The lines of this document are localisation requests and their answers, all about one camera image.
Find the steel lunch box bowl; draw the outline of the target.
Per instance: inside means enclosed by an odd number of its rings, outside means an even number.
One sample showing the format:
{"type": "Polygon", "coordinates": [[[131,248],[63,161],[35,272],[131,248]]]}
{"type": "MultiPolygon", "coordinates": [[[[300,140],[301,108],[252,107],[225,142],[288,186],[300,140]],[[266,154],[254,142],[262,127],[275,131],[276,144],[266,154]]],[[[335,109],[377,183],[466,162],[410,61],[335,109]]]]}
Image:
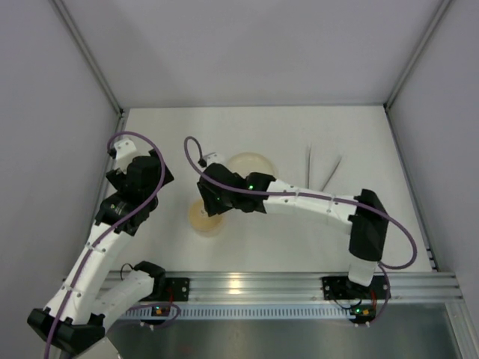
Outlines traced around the steel lunch box bowl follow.
{"type": "Polygon", "coordinates": [[[224,219],[220,215],[213,217],[197,217],[191,220],[193,230],[200,236],[216,236],[222,229],[224,219]]]}

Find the beige round lid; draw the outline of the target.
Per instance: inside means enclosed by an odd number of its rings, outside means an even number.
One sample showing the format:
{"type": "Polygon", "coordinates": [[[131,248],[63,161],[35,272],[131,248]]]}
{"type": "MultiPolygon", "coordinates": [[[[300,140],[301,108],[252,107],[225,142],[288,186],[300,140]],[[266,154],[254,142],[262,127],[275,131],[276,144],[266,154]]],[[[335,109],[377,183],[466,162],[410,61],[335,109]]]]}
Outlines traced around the beige round lid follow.
{"type": "Polygon", "coordinates": [[[191,224],[191,220],[197,217],[212,217],[212,216],[209,216],[208,212],[206,211],[204,202],[202,200],[195,201],[189,207],[189,212],[188,212],[189,223],[191,224]]]}

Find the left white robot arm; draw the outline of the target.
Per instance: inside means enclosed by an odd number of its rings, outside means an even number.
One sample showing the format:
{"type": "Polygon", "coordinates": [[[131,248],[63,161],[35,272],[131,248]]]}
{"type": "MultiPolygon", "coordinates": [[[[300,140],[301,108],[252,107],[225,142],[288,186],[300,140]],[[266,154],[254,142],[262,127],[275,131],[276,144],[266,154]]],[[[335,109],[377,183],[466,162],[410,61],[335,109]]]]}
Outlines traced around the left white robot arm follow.
{"type": "Polygon", "coordinates": [[[43,308],[27,323],[46,342],[72,356],[106,335],[128,309],[140,301],[159,301],[165,293],[164,268],[141,261],[118,285],[100,289],[121,251],[158,206],[157,193],[173,176],[156,150],[134,156],[125,168],[106,174],[115,193],[100,204],[91,234],[74,267],[43,308]]]}

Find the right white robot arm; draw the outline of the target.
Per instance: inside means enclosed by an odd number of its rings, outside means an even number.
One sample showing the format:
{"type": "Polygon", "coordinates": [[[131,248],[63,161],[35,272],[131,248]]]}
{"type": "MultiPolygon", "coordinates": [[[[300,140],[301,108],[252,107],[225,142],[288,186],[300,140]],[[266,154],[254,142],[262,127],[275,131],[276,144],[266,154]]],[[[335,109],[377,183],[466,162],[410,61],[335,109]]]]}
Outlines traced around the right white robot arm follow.
{"type": "Polygon", "coordinates": [[[241,177],[219,163],[201,172],[197,187],[210,217],[237,209],[244,213],[298,215],[335,228],[349,236],[349,281],[371,285],[388,229],[387,213],[374,191],[363,189],[357,196],[335,197],[295,187],[270,174],[252,172],[241,177]]]}

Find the metal serving tongs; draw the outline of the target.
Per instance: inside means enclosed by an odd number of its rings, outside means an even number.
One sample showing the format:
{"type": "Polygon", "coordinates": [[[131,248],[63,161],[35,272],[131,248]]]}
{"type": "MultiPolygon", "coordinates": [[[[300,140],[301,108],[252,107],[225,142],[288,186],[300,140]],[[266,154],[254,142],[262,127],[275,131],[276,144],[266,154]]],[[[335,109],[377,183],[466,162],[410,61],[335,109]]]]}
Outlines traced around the metal serving tongs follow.
{"type": "Polygon", "coordinates": [[[338,152],[328,153],[309,144],[306,150],[306,188],[325,191],[335,175],[343,156],[338,152]]]}

